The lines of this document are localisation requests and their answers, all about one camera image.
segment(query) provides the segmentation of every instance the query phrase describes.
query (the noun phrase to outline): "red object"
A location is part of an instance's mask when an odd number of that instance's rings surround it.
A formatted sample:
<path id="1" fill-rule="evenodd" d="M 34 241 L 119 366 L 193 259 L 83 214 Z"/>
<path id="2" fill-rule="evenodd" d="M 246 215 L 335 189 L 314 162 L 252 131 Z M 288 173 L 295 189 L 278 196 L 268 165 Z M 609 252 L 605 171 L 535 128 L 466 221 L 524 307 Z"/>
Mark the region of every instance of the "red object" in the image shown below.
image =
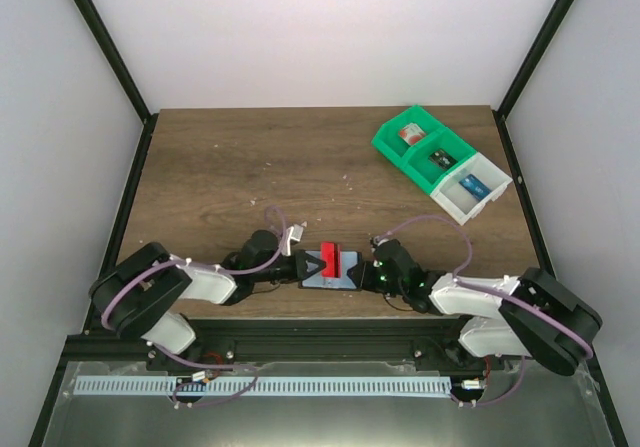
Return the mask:
<path id="1" fill-rule="evenodd" d="M 340 269 L 340 246 L 334 242 L 322 242 L 320 244 L 322 260 L 327 266 L 322 271 L 323 277 L 339 279 L 342 273 Z"/>

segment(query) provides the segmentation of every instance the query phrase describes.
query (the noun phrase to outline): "blue package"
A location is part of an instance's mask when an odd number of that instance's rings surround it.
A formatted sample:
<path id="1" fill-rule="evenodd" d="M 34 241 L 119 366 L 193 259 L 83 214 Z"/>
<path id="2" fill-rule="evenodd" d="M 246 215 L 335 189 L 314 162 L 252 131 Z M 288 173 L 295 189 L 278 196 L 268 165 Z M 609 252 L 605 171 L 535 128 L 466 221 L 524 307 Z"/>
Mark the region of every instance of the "blue package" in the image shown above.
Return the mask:
<path id="1" fill-rule="evenodd" d="M 480 202 L 491 193 L 491 189 L 480 182 L 478 178 L 473 174 L 469 174 L 464 179 L 462 179 L 460 181 L 460 185 L 463 186 L 467 190 L 467 192 L 473 195 L 473 197 L 478 202 Z"/>

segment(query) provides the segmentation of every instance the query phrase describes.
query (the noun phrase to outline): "metal frame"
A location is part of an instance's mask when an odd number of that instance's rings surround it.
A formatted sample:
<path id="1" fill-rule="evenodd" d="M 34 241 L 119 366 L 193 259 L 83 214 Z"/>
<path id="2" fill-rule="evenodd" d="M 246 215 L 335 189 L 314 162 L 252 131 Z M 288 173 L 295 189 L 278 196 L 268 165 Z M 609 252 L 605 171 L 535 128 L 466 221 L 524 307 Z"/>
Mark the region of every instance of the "metal frame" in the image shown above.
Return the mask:
<path id="1" fill-rule="evenodd" d="M 136 155 L 102 263 L 102 273 L 116 263 L 158 115 L 152 115 L 149 112 L 92 0 L 74 1 L 143 123 Z M 551 274 L 554 272 L 551 258 L 545 246 L 524 176 L 520 170 L 518 159 L 509 137 L 506 118 L 522 94 L 573 1 L 555 1 L 504 100 L 498 110 L 494 111 L 496 125 L 509 162 L 509 168 L 513 178 L 516 179 L 516 190 L 529 227 L 538 262 L 543 269 Z M 98 316 L 95 314 L 94 310 L 90 308 L 84 324 L 84 335 L 73 335 L 67 338 L 43 409 L 35 426 L 29 444 L 31 446 L 41 445 L 44 439 L 68 362 L 148 360 L 148 348 L 144 343 L 126 342 L 115 338 L 111 333 L 102 329 Z M 349 360 L 403 360 L 411 357 L 416 350 L 427 351 L 433 348 L 429 339 L 434 336 L 446 337 L 446 332 L 451 328 L 455 328 L 457 322 L 458 320 L 456 319 L 202 320 L 195 321 L 195 325 L 205 333 L 207 331 L 215 332 L 216 338 L 222 337 L 225 342 L 231 342 L 235 346 L 234 348 L 237 349 L 236 358 L 245 361 L 273 361 L 275 359 L 283 361 L 301 359 L 344 360 L 345 355 Z M 626 446 L 628 443 L 609 396 L 597 358 L 592 359 L 588 365 L 591 375 L 600 384 L 599 398 L 615 444 L 618 447 Z M 433 367 L 431 363 L 427 363 L 427 361 L 421 362 L 420 360 L 416 361 L 416 366 L 422 370 Z M 464 372 L 453 372 L 453 375 L 462 373 Z"/>

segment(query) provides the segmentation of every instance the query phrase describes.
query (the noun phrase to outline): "wood grain surface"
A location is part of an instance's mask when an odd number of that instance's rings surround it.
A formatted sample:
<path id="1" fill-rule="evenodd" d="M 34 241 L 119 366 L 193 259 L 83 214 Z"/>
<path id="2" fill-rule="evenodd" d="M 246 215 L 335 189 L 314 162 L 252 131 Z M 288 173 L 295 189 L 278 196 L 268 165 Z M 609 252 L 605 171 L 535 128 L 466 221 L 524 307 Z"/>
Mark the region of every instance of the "wood grain surface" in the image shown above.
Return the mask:
<path id="1" fill-rule="evenodd" d="M 302 248 L 321 241 L 370 255 L 368 241 L 424 213 L 447 214 L 386 160 L 371 139 L 406 107 L 163 110 L 153 135 L 120 253 L 156 240 L 170 252 L 220 262 L 264 228 L 263 209 L 280 206 L 289 222 L 306 221 Z M 509 172 L 487 106 L 428 107 L 478 151 Z M 466 275 L 500 277 L 537 265 L 513 185 L 470 220 L 474 257 Z M 398 234 L 423 267 L 451 271 L 465 258 L 459 235 L 439 222 Z M 258 285 L 256 291 L 270 286 Z M 406 308 L 400 299 L 395 305 Z M 395 317 L 370 292 L 283 285 L 232 306 L 179 301 L 190 317 Z"/>

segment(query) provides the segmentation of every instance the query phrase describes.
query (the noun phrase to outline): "gray floor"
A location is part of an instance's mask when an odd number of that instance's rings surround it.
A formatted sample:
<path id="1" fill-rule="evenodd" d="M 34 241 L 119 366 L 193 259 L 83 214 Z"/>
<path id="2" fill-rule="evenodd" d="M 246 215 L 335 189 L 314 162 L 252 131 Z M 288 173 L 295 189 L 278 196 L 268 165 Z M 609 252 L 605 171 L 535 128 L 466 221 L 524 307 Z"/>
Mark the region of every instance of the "gray floor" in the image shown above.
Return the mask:
<path id="1" fill-rule="evenodd" d="M 512 379 L 492 374 L 492 393 Z M 175 410 L 164 397 L 61 395 L 58 404 L 47 446 L 613 445 L 589 377 L 563 378 L 535 366 L 518 393 L 474 410 L 399 398 L 245 398 Z"/>

